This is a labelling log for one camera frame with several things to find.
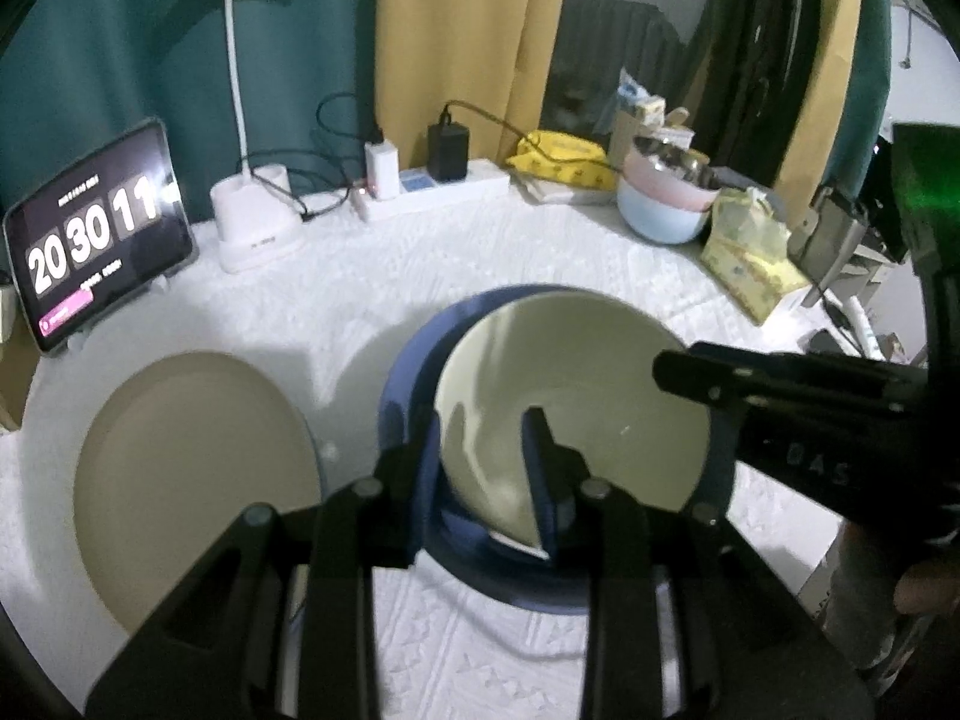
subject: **table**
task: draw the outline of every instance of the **table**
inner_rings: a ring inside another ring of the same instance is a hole
[[[692,247],[637,240],[613,207],[541,206],[512,190],[365,224],[349,206],[306,229],[306,246],[224,274],[212,223],[200,257],[96,325],[83,348],[40,362],[23,428],[0,439],[0,600],[37,661],[81,707],[125,634],[88,581],[73,531],[80,446],[109,394],[172,354],[222,350],[258,367],[323,445],[328,490],[373,469],[376,403],[397,352],[445,306],[491,287],[550,282],[603,290],[679,338],[796,351],[819,309],[757,328],[697,263]],[[797,591],[838,520],[738,467],[730,519]],[[582,617],[498,604],[420,555],[376,574],[387,717],[573,717]]]

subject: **black cable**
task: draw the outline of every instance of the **black cable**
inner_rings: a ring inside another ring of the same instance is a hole
[[[510,124],[507,119],[501,119],[501,117],[496,116],[496,114],[491,114],[490,111],[484,110],[479,105],[474,105],[473,103],[467,103],[465,100],[447,100],[443,105],[443,113],[440,114],[440,123],[449,124],[451,121],[450,117],[450,108],[464,108],[467,111],[473,111],[475,114],[479,114],[488,122],[493,122],[494,124],[499,124],[504,129],[510,130],[512,134],[520,138],[521,141],[528,143],[530,148],[533,148],[536,153],[543,157],[547,162],[552,162],[555,165],[599,165],[600,167],[606,167],[607,170],[613,173],[618,173],[616,167],[613,165],[603,162],[599,159],[583,159],[574,157],[572,159],[557,159],[557,157],[550,156],[546,151],[544,151],[538,143],[535,143],[531,140],[526,133],[522,132],[519,127],[516,127],[515,124]]]
[[[291,191],[285,190],[282,186],[278,186],[270,179],[264,178],[262,175],[257,175],[255,172],[251,172],[251,175],[261,184],[270,187],[274,191],[278,191],[280,194],[289,197],[289,199],[294,201],[294,203],[299,204],[299,207],[301,207],[299,214],[301,215],[301,219],[303,221],[312,221],[317,217],[322,217],[323,215],[329,214],[331,211],[336,211],[338,208],[340,208],[340,206],[349,200],[350,193],[353,191],[353,187],[347,185],[344,187],[344,194],[342,197],[338,197],[338,199],[336,199],[333,203],[330,203],[325,208],[312,211],[306,207],[306,203],[304,203],[300,197],[297,197],[295,194],[291,193]]]
[[[260,149],[259,151],[248,152],[246,155],[246,161],[250,162],[251,158],[256,159],[257,157],[276,156],[279,154],[302,154],[306,156],[318,157],[320,159],[325,160],[326,162],[329,162],[330,165],[337,167],[340,171],[340,175],[342,179],[344,180],[343,186],[341,187],[344,189],[344,194],[342,197],[339,197],[339,199],[337,199],[332,204],[328,205],[328,207],[320,208],[320,210],[318,211],[311,211],[309,208],[307,208],[306,203],[304,203],[304,201],[299,196],[297,196],[296,194],[293,194],[291,191],[285,190],[282,186],[278,186],[271,180],[264,178],[262,175],[258,175],[256,172],[256,169],[251,170],[251,175],[253,176],[253,178],[259,181],[261,184],[263,184],[264,186],[270,187],[274,191],[278,191],[280,194],[283,194],[286,197],[289,197],[289,199],[291,199],[291,201],[293,201],[299,207],[299,214],[301,215],[301,219],[303,221],[315,220],[315,218],[321,217],[322,215],[326,215],[331,211],[334,211],[337,208],[340,208],[340,206],[342,206],[344,203],[347,202],[350,196],[350,192],[353,189],[353,182],[350,179],[349,175],[347,174],[347,171],[344,168],[343,162],[344,162],[344,159],[350,159],[350,157],[342,157],[337,154],[325,154],[323,153],[323,151],[311,151],[309,148],[263,148],[263,149]],[[243,162],[244,162],[244,158],[242,156],[237,161],[237,167],[236,167],[237,172],[239,172],[239,170],[241,169]],[[331,189],[337,188],[337,185],[335,182],[331,181],[328,177],[326,177],[325,175],[322,175],[320,172],[317,172],[316,170],[306,170],[303,167],[286,167],[286,170],[287,170],[287,173],[291,173],[292,175],[315,176],[317,178],[320,178],[320,180],[328,183]]]
[[[317,127],[320,127],[320,129],[328,132],[330,135],[336,135],[338,138],[347,138],[352,141],[359,141],[360,143],[383,143],[383,130],[377,125],[376,120],[373,121],[373,127],[368,135],[361,135],[359,132],[343,132],[342,129],[334,129],[325,124],[323,116],[320,115],[323,113],[323,108],[333,103],[334,100],[350,100],[351,98],[353,100],[359,99],[356,92],[334,92],[317,103],[317,110],[314,112]]]

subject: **yellow curtain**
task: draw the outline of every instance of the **yellow curtain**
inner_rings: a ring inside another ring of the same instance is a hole
[[[791,226],[803,220],[827,168],[847,98],[860,20],[860,0],[822,0],[821,8],[813,71],[774,184],[787,202]]]
[[[376,116],[400,167],[426,163],[426,128],[460,98],[536,129],[563,0],[377,0]],[[477,115],[470,156],[502,159],[515,138]]]

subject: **black charger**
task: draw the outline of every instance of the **black charger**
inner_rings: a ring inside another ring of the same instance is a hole
[[[467,177],[470,131],[454,122],[448,110],[426,130],[426,170],[440,183],[463,181]]]

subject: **white bowl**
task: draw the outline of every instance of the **white bowl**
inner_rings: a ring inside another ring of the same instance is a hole
[[[450,484],[494,531],[539,546],[520,418],[540,406],[593,474],[679,511],[709,444],[709,410],[653,379],[656,354],[680,348],[651,317],[597,293],[542,293],[488,314],[453,350],[434,401]]]
[[[616,207],[635,232],[658,244],[692,241],[709,218],[709,211],[698,214],[664,205],[637,191],[622,176],[616,187]]]

